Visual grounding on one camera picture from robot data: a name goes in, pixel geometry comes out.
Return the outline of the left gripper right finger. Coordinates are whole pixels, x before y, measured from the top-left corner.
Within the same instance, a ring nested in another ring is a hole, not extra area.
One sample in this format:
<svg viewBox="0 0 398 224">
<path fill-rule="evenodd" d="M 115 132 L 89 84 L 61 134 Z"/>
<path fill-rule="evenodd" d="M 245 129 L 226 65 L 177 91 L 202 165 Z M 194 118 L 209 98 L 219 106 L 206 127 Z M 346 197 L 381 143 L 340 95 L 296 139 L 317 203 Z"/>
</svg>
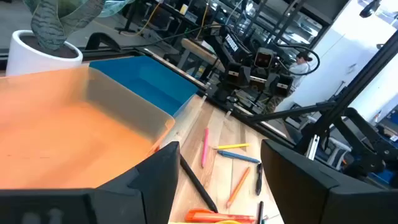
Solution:
<svg viewBox="0 0 398 224">
<path fill-rule="evenodd" d="M 397 191 L 344 175 L 270 139 L 261 142 L 267 183 L 285 223 L 397 224 Z"/>
</svg>

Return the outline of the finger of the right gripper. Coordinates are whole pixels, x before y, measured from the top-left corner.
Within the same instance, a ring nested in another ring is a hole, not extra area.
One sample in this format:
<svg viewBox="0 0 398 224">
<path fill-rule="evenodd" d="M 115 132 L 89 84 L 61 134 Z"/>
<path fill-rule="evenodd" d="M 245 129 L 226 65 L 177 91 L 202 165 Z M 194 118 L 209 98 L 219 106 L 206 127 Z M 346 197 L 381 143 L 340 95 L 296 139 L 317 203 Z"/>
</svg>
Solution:
<svg viewBox="0 0 398 224">
<path fill-rule="evenodd" d="M 287 96 L 292 87 L 294 78 L 290 75 L 277 75 L 275 80 L 275 95 L 276 96 Z"/>
<path fill-rule="evenodd" d="M 229 63 L 226 69 L 226 83 L 238 88 L 249 86 L 251 68 L 240 63 Z"/>
</svg>

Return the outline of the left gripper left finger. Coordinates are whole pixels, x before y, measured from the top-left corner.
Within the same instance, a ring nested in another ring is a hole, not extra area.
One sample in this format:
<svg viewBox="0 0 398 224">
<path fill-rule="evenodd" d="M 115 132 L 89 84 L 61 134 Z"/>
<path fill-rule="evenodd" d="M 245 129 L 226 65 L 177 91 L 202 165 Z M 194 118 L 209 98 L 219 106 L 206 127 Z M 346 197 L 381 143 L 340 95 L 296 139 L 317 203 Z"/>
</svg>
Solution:
<svg viewBox="0 0 398 224">
<path fill-rule="evenodd" d="M 1 223 L 167 223 L 179 164 L 172 141 L 95 189 L 2 190 Z"/>
</svg>

